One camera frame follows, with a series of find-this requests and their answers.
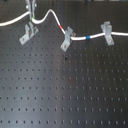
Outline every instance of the white cable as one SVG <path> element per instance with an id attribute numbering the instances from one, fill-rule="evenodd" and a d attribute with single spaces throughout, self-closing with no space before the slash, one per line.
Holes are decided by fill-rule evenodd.
<path id="1" fill-rule="evenodd" d="M 121 32 L 112 32 L 111 34 L 117 36 L 128 36 L 128 33 L 121 33 Z"/>
<path id="2" fill-rule="evenodd" d="M 5 22 L 5 23 L 0 23 L 0 27 L 13 24 L 13 23 L 15 23 L 15 22 L 21 20 L 22 18 L 24 18 L 25 16 L 27 16 L 27 15 L 29 15 L 29 14 L 30 14 L 30 12 L 28 11 L 28 12 L 24 13 L 23 15 L 17 17 L 17 18 L 14 19 L 14 20 L 11 20 L 11 21 L 8 21 L 8 22 Z"/>
<path id="3" fill-rule="evenodd" d="M 86 37 L 71 37 L 71 40 L 86 40 Z"/>
<path id="4" fill-rule="evenodd" d="M 71 37 L 71 40 L 86 40 L 88 39 L 93 39 L 93 38 L 97 38 L 100 36 L 104 36 L 105 33 L 100 33 L 100 34 L 96 34 L 96 35 L 92 35 L 92 36 L 85 36 L 85 37 Z"/>
<path id="5" fill-rule="evenodd" d="M 105 33 L 100 33 L 100 34 L 92 35 L 92 36 L 90 36 L 90 39 L 97 38 L 97 37 L 104 36 L 104 35 L 105 35 Z"/>
<path id="6" fill-rule="evenodd" d="M 54 12 L 52 9 L 49 9 L 49 10 L 48 10 L 48 12 L 45 14 L 45 16 L 44 16 L 44 18 L 43 18 L 42 20 L 36 20 L 36 19 L 33 19 L 33 18 L 32 18 L 32 22 L 35 23 L 35 24 L 41 24 L 41 23 L 43 23 L 43 22 L 46 20 L 48 14 L 49 14 L 50 12 L 53 14 L 53 16 L 55 17 L 55 19 L 56 19 L 56 21 L 57 21 L 58 26 L 60 27 L 60 22 L 59 22 L 59 20 L 58 20 L 58 18 L 57 18 L 57 16 L 56 16 L 55 12 Z"/>

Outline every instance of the wire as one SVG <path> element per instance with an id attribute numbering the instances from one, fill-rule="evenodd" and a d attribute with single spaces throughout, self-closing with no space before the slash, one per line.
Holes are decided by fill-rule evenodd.
<path id="1" fill-rule="evenodd" d="M 111 34 L 116 36 L 128 36 L 128 33 L 121 33 L 121 32 L 112 32 Z"/>
<path id="2" fill-rule="evenodd" d="M 56 21 L 57 21 L 57 24 L 58 26 L 60 27 L 60 29 L 62 30 L 62 32 L 65 34 L 65 31 L 64 29 L 62 28 L 62 26 L 60 25 L 60 22 L 57 18 L 57 15 L 55 14 L 55 12 L 52 10 L 52 9 L 49 9 L 48 12 L 45 14 L 44 18 L 42 20 L 36 20 L 36 19 L 33 19 L 32 18 L 32 22 L 35 23 L 35 24 L 40 24 L 40 23 L 43 23 L 48 14 L 49 13 L 52 13 L 53 16 L 55 17 Z M 128 33 L 120 33 L 120 32 L 112 32 L 111 33 L 112 35 L 118 35 L 118 36 L 128 36 Z M 101 36 L 104 36 L 105 33 L 99 33 L 99 34 L 96 34 L 96 35 L 91 35 L 91 36 L 84 36 L 84 37 L 71 37 L 71 40 L 74 40 L 74 41 L 78 41 L 78 40 L 87 40 L 87 39 L 93 39 L 93 38 L 97 38 L 97 37 L 101 37 Z"/>
<path id="3" fill-rule="evenodd" d="M 62 32 L 65 34 L 64 29 L 63 29 L 62 26 L 60 25 L 60 22 L 59 22 L 59 20 L 58 20 L 58 18 L 57 18 L 57 16 L 56 16 L 55 12 L 54 12 L 52 9 L 49 9 L 49 10 L 48 10 L 48 12 L 45 14 L 45 16 L 44 16 L 44 18 L 43 18 L 42 20 L 36 20 L 36 19 L 33 19 L 33 18 L 32 18 L 32 22 L 35 23 L 35 24 L 41 24 L 41 23 L 43 23 L 43 22 L 46 20 L 48 14 L 49 14 L 50 12 L 53 14 L 53 16 L 55 17 L 55 19 L 56 19 L 56 21 L 57 21 L 58 26 L 60 27 L 60 29 L 62 30 Z"/>
<path id="4" fill-rule="evenodd" d="M 10 24 L 13 24 L 13 23 L 15 23 L 15 22 L 21 20 L 22 18 L 24 18 L 25 16 L 27 16 L 27 15 L 29 15 L 29 14 L 30 14 L 30 12 L 28 11 L 28 12 L 24 13 L 23 15 L 17 17 L 17 18 L 14 19 L 14 20 L 11 20 L 11 21 L 8 21 L 8 22 L 5 22 L 5 23 L 0 23 L 0 27 L 3 27 L 3 26 L 7 26 L 7 25 L 10 25 Z"/>
<path id="5" fill-rule="evenodd" d="M 84 37 L 71 37 L 71 40 L 87 40 L 87 39 L 93 39 L 93 38 L 97 38 L 97 37 L 104 36 L 104 35 L 105 33 L 100 33 L 100 34 L 84 36 Z"/>

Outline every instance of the mounting base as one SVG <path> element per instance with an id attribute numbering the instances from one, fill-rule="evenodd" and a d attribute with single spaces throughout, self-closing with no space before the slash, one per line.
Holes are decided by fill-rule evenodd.
<path id="1" fill-rule="evenodd" d="M 70 27 L 68 27 L 67 30 L 65 31 L 65 40 L 61 45 L 61 49 L 64 52 L 67 51 L 68 47 L 71 44 L 71 39 L 70 39 L 71 36 L 76 36 L 76 34 L 73 32 L 73 30 Z"/>
<path id="2" fill-rule="evenodd" d="M 29 26 L 25 25 L 26 34 L 20 38 L 20 43 L 24 45 L 28 40 L 30 40 L 39 30 L 31 22 L 29 22 Z"/>
<path id="3" fill-rule="evenodd" d="M 103 33 L 105 33 L 105 39 L 107 41 L 107 44 L 114 45 L 114 41 L 111 36 L 112 26 L 110 25 L 110 22 L 109 21 L 104 22 L 104 24 L 101 25 L 101 29 Z"/>

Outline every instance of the blue tape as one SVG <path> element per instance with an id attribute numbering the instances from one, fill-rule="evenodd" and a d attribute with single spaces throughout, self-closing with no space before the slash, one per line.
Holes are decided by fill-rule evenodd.
<path id="1" fill-rule="evenodd" d="M 90 39 L 90 36 L 86 36 L 86 40 Z"/>

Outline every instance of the red tape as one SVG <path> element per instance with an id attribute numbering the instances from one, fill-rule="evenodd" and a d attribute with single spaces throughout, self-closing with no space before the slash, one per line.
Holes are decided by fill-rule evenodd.
<path id="1" fill-rule="evenodd" d="M 61 30 L 63 29 L 61 25 L 59 25 L 59 27 L 60 27 Z"/>

